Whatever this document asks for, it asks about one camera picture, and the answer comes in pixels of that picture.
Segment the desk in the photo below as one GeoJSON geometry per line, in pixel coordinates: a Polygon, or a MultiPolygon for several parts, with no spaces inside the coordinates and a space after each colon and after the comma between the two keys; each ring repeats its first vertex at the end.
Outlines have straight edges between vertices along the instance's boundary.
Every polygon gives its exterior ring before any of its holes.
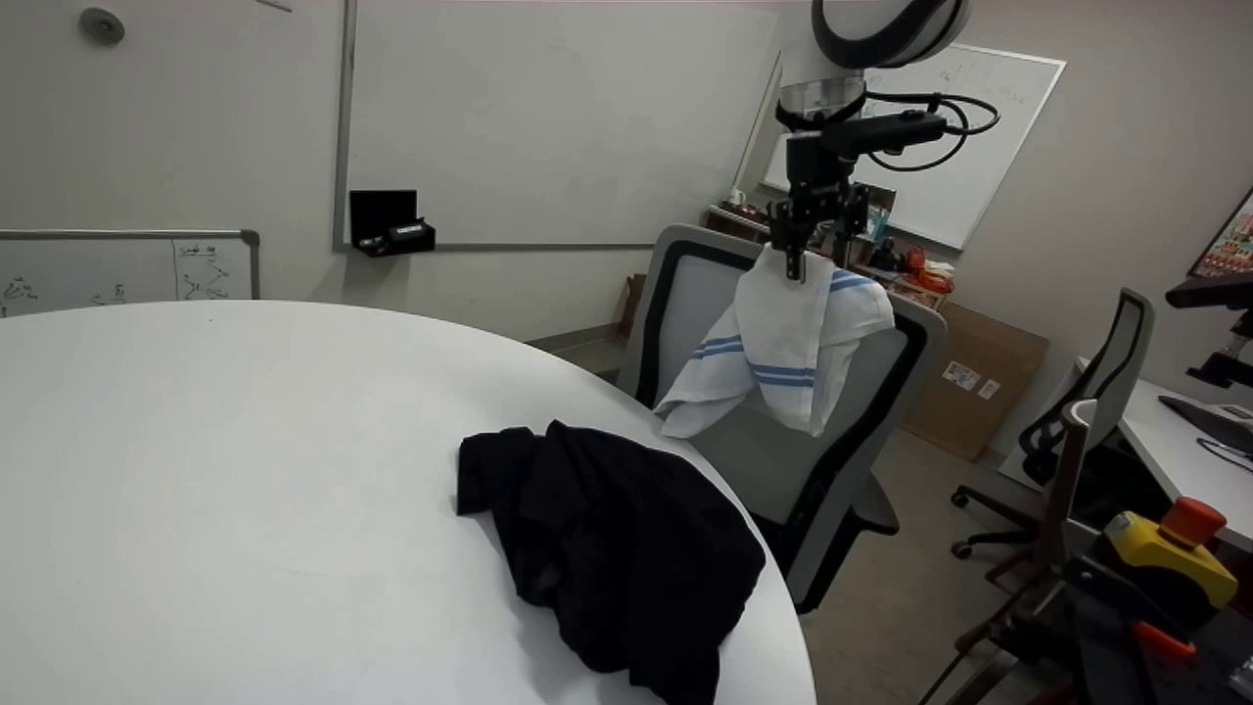
{"type": "MultiPolygon", "coordinates": [[[[455,516],[474,430],[607,429],[689,459],[609,386],[448,323],[112,305],[0,323],[0,703],[656,703],[526,606],[455,516]]],[[[722,703],[812,705],[775,563],[722,703]]]]}
{"type": "Polygon", "coordinates": [[[1202,430],[1159,405],[1169,396],[1139,380],[1120,419],[1125,438],[1169,496],[1197,496],[1225,515],[1225,545],[1253,551],[1253,473],[1197,446],[1202,430]]]}

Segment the wall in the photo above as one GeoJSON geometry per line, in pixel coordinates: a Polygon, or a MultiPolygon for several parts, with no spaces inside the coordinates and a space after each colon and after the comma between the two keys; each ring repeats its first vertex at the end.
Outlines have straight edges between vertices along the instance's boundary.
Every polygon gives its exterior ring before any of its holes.
{"type": "Polygon", "coordinates": [[[416,311],[542,336],[609,323],[645,254],[334,250],[341,0],[112,0],[128,41],[86,47],[86,0],[0,10],[0,226],[260,226],[262,295],[416,311]]]}
{"type": "Polygon", "coordinates": [[[961,301],[1053,341],[1021,429],[1109,331],[1115,289],[1159,301],[1147,378],[1186,380],[1233,312],[1163,301],[1253,187],[1249,0],[983,0],[963,41],[1064,59],[961,267],[961,301]]]}

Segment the black cloth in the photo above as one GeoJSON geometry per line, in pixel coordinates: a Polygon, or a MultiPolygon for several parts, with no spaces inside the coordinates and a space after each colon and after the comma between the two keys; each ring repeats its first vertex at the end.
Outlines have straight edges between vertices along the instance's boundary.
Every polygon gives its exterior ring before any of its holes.
{"type": "Polygon", "coordinates": [[[551,606],[592,669],[632,669],[669,705],[711,703],[765,551],[689,461],[565,425],[474,435],[459,515],[495,515],[515,594],[551,606]]]}

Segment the gray office chair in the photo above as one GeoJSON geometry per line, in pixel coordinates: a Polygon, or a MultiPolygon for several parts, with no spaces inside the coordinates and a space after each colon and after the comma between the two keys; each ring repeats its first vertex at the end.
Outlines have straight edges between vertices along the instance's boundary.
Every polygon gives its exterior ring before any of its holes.
{"type": "MultiPolygon", "coordinates": [[[[1130,389],[1139,380],[1139,369],[1143,369],[1143,352],[1147,352],[1147,341],[1152,341],[1152,301],[1139,297],[1137,289],[1125,289],[1120,295],[1120,311],[1109,324],[1109,336],[1101,344],[1101,352],[1087,359],[1087,369],[1068,386],[1068,392],[1044,408],[1044,416],[1039,416],[1021,435],[1018,435],[1018,446],[1021,446],[1021,469],[1026,480],[1035,482],[1053,482],[1053,466],[1058,466],[1058,452],[1061,452],[1061,438],[1064,438],[1064,419],[1061,410],[1071,405],[1071,400],[1096,400],[1096,419],[1087,429],[1087,446],[1091,452],[1096,444],[1109,438],[1109,430],[1115,430],[1115,425],[1125,419],[1125,408],[1130,400],[1130,389]]],[[[957,542],[950,545],[950,555],[966,560],[976,545],[1030,545],[1039,537],[1039,516],[997,500],[996,495],[983,495],[976,485],[961,485],[950,495],[950,507],[985,507],[989,515],[1006,516],[1015,529],[1006,532],[976,532],[966,542],[957,542]]],[[[1015,551],[1006,563],[997,563],[985,580],[997,580],[1009,563],[1018,563],[1026,551],[1015,551]]]]}
{"type": "MultiPolygon", "coordinates": [[[[666,396],[754,254],[758,242],[701,226],[656,239],[624,366],[634,400],[652,408],[666,396]]],[[[934,372],[944,323],[914,301],[894,305],[895,331],[860,341],[821,438],[778,429],[758,400],[694,438],[753,508],[797,611],[821,605],[859,532],[895,532],[872,459],[906,400],[934,372]]]]}

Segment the white towel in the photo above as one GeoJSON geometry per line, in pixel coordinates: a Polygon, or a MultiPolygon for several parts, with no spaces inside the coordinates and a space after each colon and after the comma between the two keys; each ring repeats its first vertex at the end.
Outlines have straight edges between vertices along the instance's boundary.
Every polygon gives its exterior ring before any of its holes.
{"type": "Polygon", "coordinates": [[[656,405],[663,435],[701,435],[753,389],[782,429],[821,435],[859,344],[894,324],[894,301],[872,278],[807,254],[796,284],[786,254],[765,250],[656,405]]]}

